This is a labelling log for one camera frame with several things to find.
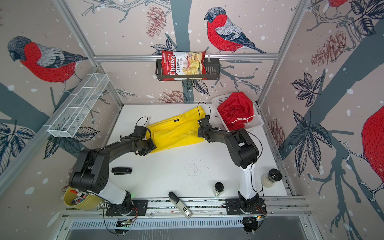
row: white wire basket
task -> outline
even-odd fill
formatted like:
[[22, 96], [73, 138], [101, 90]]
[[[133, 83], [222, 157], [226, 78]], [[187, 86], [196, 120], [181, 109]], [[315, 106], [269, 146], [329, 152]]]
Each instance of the white wire basket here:
[[[217, 108], [219, 107], [220, 104], [225, 102], [231, 94], [232, 93], [212, 98], [212, 101], [211, 101], [213, 106], [214, 106], [214, 109], [216, 110], [218, 117], [221, 120], [221, 123], [223, 124], [223, 126], [225, 127], [226, 130], [229, 130], [229, 129], [226, 126], [225, 122], [223, 121], [223, 118], [220, 116], [220, 113], [218, 112]], [[254, 104], [253, 104], [253, 114], [258, 114]], [[264, 121], [262, 120], [262, 118], [260, 116], [254, 116], [252, 121], [249, 121], [249, 124], [244, 123], [245, 130], [247, 130], [247, 131], [251, 131], [255, 128], [262, 127], [263, 125], [264, 125]]]
[[107, 74], [94, 73], [49, 127], [54, 137], [73, 137], [109, 83]]

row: red bag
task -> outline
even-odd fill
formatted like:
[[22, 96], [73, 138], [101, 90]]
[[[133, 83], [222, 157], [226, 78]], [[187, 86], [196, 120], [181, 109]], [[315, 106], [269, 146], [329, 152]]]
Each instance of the red bag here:
[[234, 121], [238, 118], [249, 118], [254, 114], [253, 102], [243, 92], [232, 93], [225, 102], [217, 107], [217, 110], [230, 131], [245, 128], [246, 120]]
[[[204, 67], [205, 51], [202, 53], [161, 51], [163, 75], [206, 74]], [[163, 81], [186, 80], [186, 78], [167, 78]]]

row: bird head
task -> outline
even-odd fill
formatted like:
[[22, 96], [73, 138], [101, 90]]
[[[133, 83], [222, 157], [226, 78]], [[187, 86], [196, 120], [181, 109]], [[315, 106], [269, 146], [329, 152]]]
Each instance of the bird head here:
[[204, 20], [207, 20], [209, 23], [212, 23], [214, 19], [219, 15], [226, 15], [224, 8], [214, 7], [207, 11], [207, 14], [204, 17]]
[[8, 43], [8, 51], [13, 61], [21, 60], [26, 61], [26, 56], [24, 53], [24, 47], [31, 43], [32, 41], [29, 38], [23, 36], [17, 36], [13, 38]]

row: jar lid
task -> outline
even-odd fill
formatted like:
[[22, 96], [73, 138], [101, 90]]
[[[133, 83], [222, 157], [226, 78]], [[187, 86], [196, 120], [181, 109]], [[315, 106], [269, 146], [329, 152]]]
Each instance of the jar lid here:
[[224, 191], [224, 185], [221, 182], [217, 182], [215, 184], [215, 190], [218, 191], [218, 192]]
[[272, 182], [278, 182], [282, 178], [283, 176], [281, 175], [281, 172], [279, 170], [275, 168], [272, 168], [271, 170], [269, 170], [268, 179], [271, 180]]

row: red drawstring bag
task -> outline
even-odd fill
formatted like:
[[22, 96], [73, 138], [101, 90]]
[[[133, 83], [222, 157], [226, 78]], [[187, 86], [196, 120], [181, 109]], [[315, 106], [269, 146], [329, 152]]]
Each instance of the red drawstring bag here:
[[253, 116], [253, 103], [243, 92], [232, 93], [225, 102], [219, 105], [217, 110], [228, 130], [233, 131], [245, 128], [244, 123], [247, 123], [246, 120], [234, 121], [238, 118]]

